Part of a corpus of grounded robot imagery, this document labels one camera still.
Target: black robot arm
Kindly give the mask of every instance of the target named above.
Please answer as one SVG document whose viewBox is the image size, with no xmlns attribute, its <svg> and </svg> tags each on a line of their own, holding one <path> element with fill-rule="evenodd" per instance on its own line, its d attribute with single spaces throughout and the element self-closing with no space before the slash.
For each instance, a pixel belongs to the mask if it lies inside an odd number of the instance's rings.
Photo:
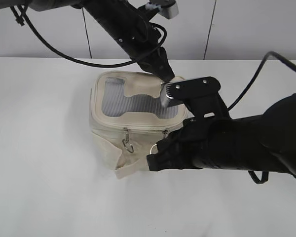
<svg viewBox="0 0 296 237">
<path fill-rule="evenodd" d="M 275 52 L 270 55 L 292 65 Z M 296 177 L 296 94 L 277 102 L 263 115 L 231 119 L 219 89 L 219 82 L 212 77 L 165 85 L 162 104 L 183 102 L 195 117 L 157 142 L 158 153 L 147 156 L 149 169 L 247 170 L 258 184 L 268 180 L 269 172 Z M 262 179 L 254 171 L 262 171 Z"/>
<path fill-rule="evenodd" d="M 75 8 L 84 7 L 129 55 L 132 59 L 131 62 L 137 62 L 144 71 L 158 76 L 165 82 L 169 82 L 174 77 L 168 63 L 166 50 L 159 43 L 161 33 L 155 24 L 151 24 L 149 21 L 158 13 L 169 19 L 176 16 L 178 7 L 175 0 L 150 0 L 138 9 L 127 0 L 0 0 L 0 9 L 11 7 L 16 15 L 16 10 L 13 7 L 15 5 L 21 11 L 24 10 L 21 17 L 17 16 L 17 21 L 20 24 L 22 24 L 23 17 L 29 23 L 25 14 L 27 7 L 36 11 L 68 5 Z M 58 55 L 70 59 L 69 56 L 62 53 L 58 53 Z M 102 67 L 113 68 L 129 64 L 112 65 L 112 67 L 104 65 Z"/>
</svg>

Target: white table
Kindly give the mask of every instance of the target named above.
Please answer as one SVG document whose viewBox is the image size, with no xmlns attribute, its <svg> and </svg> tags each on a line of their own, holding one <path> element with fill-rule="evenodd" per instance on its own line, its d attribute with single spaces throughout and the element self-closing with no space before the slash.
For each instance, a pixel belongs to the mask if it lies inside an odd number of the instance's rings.
<svg viewBox="0 0 296 237">
<path fill-rule="evenodd" d="M 258 64 L 171 61 L 179 76 L 216 77 L 227 105 Z M 225 170 L 141 171 L 117 180 L 88 127 L 90 88 L 104 71 L 64 59 L 0 58 L 0 237 L 296 237 L 290 175 L 271 173 L 264 185 Z M 231 115 L 262 114 L 295 92 L 296 74 L 268 62 Z"/>
</svg>

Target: zipper pull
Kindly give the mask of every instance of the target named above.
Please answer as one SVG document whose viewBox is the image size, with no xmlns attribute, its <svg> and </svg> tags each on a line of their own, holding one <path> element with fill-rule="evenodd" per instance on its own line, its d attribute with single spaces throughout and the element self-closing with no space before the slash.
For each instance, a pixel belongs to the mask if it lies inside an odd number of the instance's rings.
<svg viewBox="0 0 296 237">
<path fill-rule="evenodd" d="M 164 131 L 162 132 L 162 134 L 163 134 L 163 139 L 165 139 L 165 138 L 167 137 L 168 133 L 169 133 L 169 130 L 168 130 L 168 129 L 166 129 L 166 130 L 164 130 Z"/>
<path fill-rule="evenodd" d="M 122 140 L 123 146 L 129 153 L 134 153 L 134 151 L 135 151 L 134 147 L 129 142 L 129 129 L 127 127 L 125 127 L 124 131 L 125 131 L 125 138 Z"/>
</svg>

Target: white wall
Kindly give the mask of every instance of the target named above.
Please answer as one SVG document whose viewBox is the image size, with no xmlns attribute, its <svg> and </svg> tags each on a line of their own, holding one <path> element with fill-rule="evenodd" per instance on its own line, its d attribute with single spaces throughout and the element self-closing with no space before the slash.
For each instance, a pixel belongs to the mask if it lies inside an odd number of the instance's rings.
<svg viewBox="0 0 296 237">
<path fill-rule="evenodd" d="M 63 7 L 44 12 L 28 11 L 41 35 L 55 48 L 87 58 L 89 50 L 82 11 Z M 27 25 L 15 22 L 10 8 L 0 10 L 0 57 L 56 57 L 32 33 Z"/>
<path fill-rule="evenodd" d="M 296 59 L 296 0 L 217 0 L 206 59 Z"/>
<path fill-rule="evenodd" d="M 135 6 L 148 0 L 130 0 Z M 168 31 L 170 59 L 203 59 L 215 0 L 178 0 L 180 14 L 152 21 Z M 63 7 L 28 13 L 38 31 L 60 51 L 90 57 L 81 10 Z M 85 12 L 93 58 L 128 58 Z M 296 59 L 296 0 L 217 0 L 206 59 L 260 59 L 267 51 Z M 0 57 L 57 57 L 10 9 L 0 10 Z"/>
</svg>

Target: beige bag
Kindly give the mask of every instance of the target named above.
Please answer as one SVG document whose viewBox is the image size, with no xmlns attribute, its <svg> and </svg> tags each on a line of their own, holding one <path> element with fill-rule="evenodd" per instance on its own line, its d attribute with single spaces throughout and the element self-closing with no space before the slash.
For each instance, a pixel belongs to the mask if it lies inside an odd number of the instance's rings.
<svg viewBox="0 0 296 237">
<path fill-rule="evenodd" d="M 113 71 L 95 81 L 90 127 L 104 162 L 117 178 L 148 170 L 146 156 L 152 146 L 180 128 L 187 116 L 184 105 L 161 106 L 161 87 L 159 78 L 143 73 Z"/>
</svg>

